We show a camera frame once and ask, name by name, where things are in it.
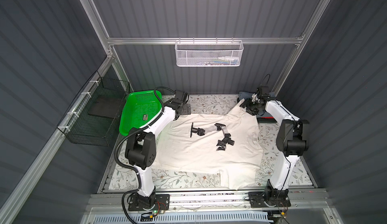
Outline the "white printed t-shirt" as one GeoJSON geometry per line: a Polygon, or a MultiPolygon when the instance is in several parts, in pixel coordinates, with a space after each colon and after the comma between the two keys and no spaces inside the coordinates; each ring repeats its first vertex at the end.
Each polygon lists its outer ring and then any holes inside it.
{"type": "Polygon", "coordinates": [[[260,129],[255,116],[236,105],[225,115],[191,114],[169,123],[159,134],[153,169],[220,174],[220,186],[238,190],[255,182],[264,150],[258,138],[260,129]],[[233,145],[218,149],[222,131],[198,136],[191,127],[210,128],[224,124],[233,145]]]}

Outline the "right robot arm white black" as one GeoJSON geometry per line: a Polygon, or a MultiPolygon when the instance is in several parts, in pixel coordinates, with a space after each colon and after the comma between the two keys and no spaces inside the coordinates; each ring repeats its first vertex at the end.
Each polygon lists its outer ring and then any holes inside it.
{"type": "Polygon", "coordinates": [[[309,148],[309,121],[291,113],[270,93],[268,86],[259,86],[256,93],[240,92],[241,107],[258,119],[272,117],[280,126],[276,146],[280,152],[275,170],[265,187],[264,200],[273,205],[275,200],[285,200],[289,181],[300,157],[309,148]]]}

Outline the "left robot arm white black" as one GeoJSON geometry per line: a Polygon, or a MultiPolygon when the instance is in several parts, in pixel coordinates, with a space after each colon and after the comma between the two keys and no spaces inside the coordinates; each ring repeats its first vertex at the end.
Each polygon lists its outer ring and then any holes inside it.
{"type": "Polygon", "coordinates": [[[156,138],[183,114],[189,99],[187,92],[173,90],[174,97],[164,103],[161,89],[164,87],[130,93],[121,118],[120,133],[127,137],[125,158],[137,171],[141,180],[138,194],[143,197],[155,190],[151,165],[156,158],[156,138]]]}

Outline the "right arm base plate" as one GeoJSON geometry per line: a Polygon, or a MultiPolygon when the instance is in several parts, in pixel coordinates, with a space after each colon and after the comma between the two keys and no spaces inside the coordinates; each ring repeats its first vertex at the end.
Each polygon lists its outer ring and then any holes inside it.
{"type": "Polygon", "coordinates": [[[262,207],[284,207],[291,206],[290,199],[288,197],[289,190],[278,190],[266,188],[264,191],[253,191],[248,193],[248,202],[252,208],[262,207]]]}

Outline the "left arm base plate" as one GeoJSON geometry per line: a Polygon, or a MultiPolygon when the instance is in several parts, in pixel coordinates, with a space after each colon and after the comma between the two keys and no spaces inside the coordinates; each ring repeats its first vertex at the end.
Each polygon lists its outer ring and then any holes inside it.
{"type": "Polygon", "coordinates": [[[129,211],[169,210],[169,194],[151,194],[149,197],[133,194],[128,200],[129,211]]]}

